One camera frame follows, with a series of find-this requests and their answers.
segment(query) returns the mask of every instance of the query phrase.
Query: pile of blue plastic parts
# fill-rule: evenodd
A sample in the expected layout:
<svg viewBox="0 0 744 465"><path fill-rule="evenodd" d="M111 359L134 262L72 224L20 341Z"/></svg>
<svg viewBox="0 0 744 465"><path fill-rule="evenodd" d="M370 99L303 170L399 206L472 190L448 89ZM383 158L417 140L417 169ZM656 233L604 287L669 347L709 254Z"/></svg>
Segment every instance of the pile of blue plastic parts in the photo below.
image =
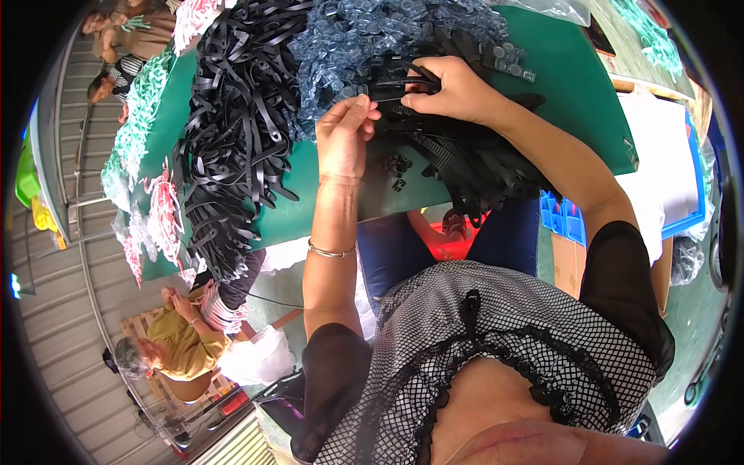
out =
<svg viewBox="0 0 744 465"><path fill-rule="evenodd" d="M437 33L453 31L467 31L486 68L534 82L519 64L526 52L508 41L506 20L481 0L315 0L307 29L289 44L300 63L298 136L314 141L315 122L335 102L400 72L396 60L448 54Z"/></svg>

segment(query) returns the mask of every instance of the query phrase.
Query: wooden pallet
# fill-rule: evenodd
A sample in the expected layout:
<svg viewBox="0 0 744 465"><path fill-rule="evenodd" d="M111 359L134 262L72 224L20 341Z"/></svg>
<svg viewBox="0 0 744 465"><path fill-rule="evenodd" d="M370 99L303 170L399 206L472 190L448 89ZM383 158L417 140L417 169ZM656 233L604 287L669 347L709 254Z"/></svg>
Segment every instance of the wooden pallet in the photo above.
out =
<svg viewBox="0 0 744 465"><path fill-rule="evenodd" d="M140 313L139 315L127 318L121 321L121 330L125 336L132 337L147 337L147 329L150 327L155 317L161 312L161 309L150 310L149 312ZM148 380L147 384L150 390L155 394L158 401L161 400L173 400L180 402L176 396L173 395L170 387L167 384L166 376L156 371ZM219 368L212 370L211 382L207 391L197 400L200 403L210 403L213 400L227 394L236 384L225 378L219 373Z"/></svg>

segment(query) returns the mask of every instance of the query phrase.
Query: gray hair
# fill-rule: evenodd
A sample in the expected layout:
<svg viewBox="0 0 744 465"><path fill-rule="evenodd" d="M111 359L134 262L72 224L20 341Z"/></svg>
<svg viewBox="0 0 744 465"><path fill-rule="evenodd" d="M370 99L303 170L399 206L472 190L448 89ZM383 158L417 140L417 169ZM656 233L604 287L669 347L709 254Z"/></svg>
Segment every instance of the gray hair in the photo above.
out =
<svg viewBox="0 0 744 465"><path fill-rule="evenodd" d="M144 378L150 371L147 359L140 352L135 339L129 336L116 343L114 360L121 374L132 381Z"/></svg>

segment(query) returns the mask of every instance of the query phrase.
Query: woman's left hand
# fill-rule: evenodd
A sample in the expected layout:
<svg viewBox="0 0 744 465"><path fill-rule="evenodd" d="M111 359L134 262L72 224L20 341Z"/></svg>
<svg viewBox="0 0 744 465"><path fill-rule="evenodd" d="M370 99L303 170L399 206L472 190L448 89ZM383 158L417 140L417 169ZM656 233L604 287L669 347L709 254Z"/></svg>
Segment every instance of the woman's left hand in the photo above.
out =
<svg viewBox="0 0 744 465"><path fill-rule="evenodd" d="M323 115L315 125L321 183L359 184L366 145L374 136L374 121L381 117L377 102L365 94L342 100Z"/></svg>
<svg viewBox="0 0 744 465"><path fill-rule="evenodd" d="M173 306L176 308L177 313L186 321L194 319L196 310L191 306L191 301L180 294L173 295Z"/></svg>

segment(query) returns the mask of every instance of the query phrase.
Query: brown shirt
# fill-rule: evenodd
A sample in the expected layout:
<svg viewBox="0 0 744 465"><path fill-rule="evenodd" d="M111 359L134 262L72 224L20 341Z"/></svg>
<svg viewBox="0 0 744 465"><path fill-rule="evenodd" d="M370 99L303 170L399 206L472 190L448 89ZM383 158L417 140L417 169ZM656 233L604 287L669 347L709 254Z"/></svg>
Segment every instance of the brown shirt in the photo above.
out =
<svg viewBox="0 0 744 465"><path fill-rule="evenodd" d="M189 300L194 302L203 292L203 287L193 290ZM230 339L220 331L198 334L173 308L172 302L164 305L155 317L147 329L147 338L168 343L161 372L176 381L191 381L212 370L230 345Z"/></svg>
<svg viewBox="0 0 744 465"><path fill-rule="evenodd" d="M163 6L143 14L142 22L150 28L135 28L133 31L125 32L121 26L108 25L95 32L93 54L99 58L103 56L103 34L114 28L116 32L111 41L112 48L123 45L132 55L143 61L159 55L170 42L170 35L176 27L176 16L168 7Z"/></svg>

